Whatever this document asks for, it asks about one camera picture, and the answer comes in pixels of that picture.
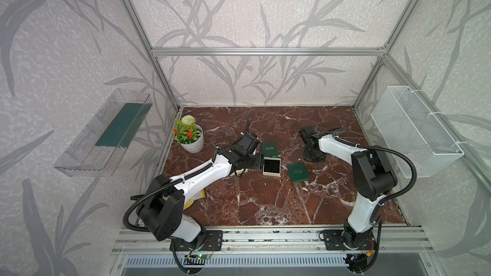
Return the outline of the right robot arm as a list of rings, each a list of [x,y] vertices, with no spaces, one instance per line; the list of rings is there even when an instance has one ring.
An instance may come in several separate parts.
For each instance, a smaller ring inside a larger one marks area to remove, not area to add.
[[[416,166],[409,157],[393,149],[381,146],[355,144],[342,139],[344,129],[318,132],[311,126],[299,131],[305,144],[304,160],[321,163],[332,155],[352,166],[357,197],[354,208],[344,224],[344,237],[347,243],[365,239],[373,230],[375,216],[386,202],[400,197],[416,184],[418,177]],[[404,161],[410,169],[410,182],[401,190],[393,193],[398,179],[388,156],[392,155]]]

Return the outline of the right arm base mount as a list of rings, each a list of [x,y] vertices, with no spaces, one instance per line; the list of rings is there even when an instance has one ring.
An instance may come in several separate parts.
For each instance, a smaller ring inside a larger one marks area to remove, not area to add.
[[[345,229],[328,229],[319,232],[318,239],[324,243],[326,250],[374,251],[378,244],[372,229],[364,233],[352,233]]]

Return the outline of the cream box base black insert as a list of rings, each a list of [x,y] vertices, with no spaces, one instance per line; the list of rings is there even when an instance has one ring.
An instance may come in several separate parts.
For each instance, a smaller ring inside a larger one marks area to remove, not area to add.
[[[281,159],[264,157],[262,172],[264,176],[281,176]]]

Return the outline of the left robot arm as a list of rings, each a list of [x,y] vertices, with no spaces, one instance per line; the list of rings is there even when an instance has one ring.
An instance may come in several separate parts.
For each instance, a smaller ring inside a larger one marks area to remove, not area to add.
[[[261,156],[256,154],[260,140],[243,133],[224,148],[216,148],[212,158],[181,175],[154,178],[123,215],[124,226],[132,231],[151,233],[158,241],[180,239],[193,247],[205,242],[206,229],[184,215],[184,205],[195,194],[216,181],[241,170],[253,169]]]

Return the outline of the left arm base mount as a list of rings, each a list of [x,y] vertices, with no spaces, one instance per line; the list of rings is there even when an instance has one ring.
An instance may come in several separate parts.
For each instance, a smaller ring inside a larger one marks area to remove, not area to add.
[[[190,252],[192,250],[220,251],[223,243],[223,231],[207,230],[200,233],[195,240],[187,242],[181,238],[171,240],[170,250]]]

